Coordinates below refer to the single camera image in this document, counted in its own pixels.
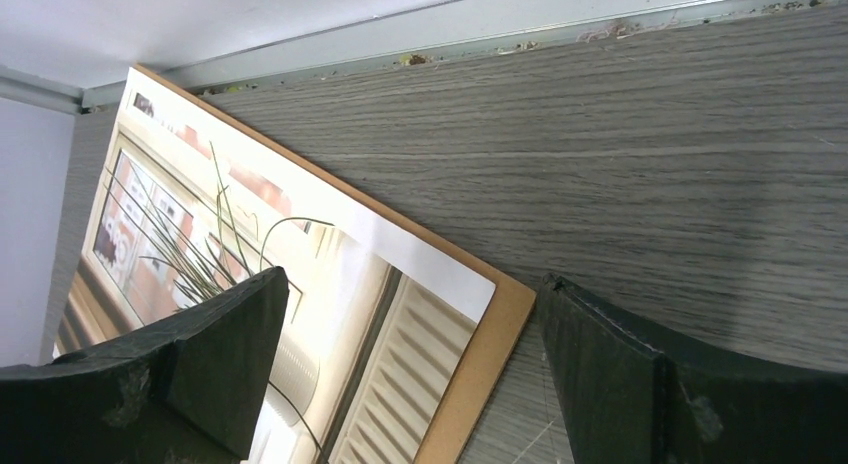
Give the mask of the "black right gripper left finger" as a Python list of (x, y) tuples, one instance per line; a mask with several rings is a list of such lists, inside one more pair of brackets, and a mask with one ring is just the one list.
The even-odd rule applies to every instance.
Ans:
[(214, 298), (41, 366), (1, 371), (5, 463), (238, 463), (249, 457), (289, 282)]

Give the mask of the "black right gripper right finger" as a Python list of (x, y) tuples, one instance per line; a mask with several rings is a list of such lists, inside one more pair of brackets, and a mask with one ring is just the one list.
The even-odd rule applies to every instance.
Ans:
[(843, 463), (847, 377), (755, 358), (556, 274), (535, 306), (578, 463)]

